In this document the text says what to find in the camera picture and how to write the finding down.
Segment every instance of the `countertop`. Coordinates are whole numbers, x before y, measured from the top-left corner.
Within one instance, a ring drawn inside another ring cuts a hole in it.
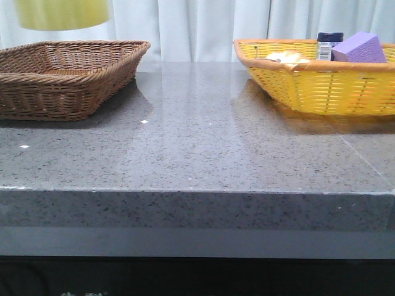
[[[85,121],[0,120],[10,229],[388,233],[394,188],[395,117],[294,112],[239,63],[142,63]]]

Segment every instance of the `curtain fold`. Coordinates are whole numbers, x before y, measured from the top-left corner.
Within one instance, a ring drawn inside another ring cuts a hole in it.
[[[13,0],[0,0],[2,48],[42,40],[140,39],[145,61],[237,61],[234,39],[316,38],[319,31],[358,31],[395,42],[389,0],[110,0],[111,19],[72,31],[21,28]]]

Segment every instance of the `bottle cap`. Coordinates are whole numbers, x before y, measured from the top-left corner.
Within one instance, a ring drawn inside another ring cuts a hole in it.
[[[344,34],[340,32],[320,32],[318,33],[318,42],[343,42]]]

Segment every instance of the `yellow lamp shade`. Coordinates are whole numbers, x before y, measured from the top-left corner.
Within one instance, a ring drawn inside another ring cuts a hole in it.
[[[108,21],[107,0],[15,0],[20,25],[61,31],[88,28]]]

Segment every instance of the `sponge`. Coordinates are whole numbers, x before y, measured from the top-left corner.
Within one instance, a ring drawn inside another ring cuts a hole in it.
[[[376,34],[358,32],[332,48],[335,60],[355,63],[386,63]]]

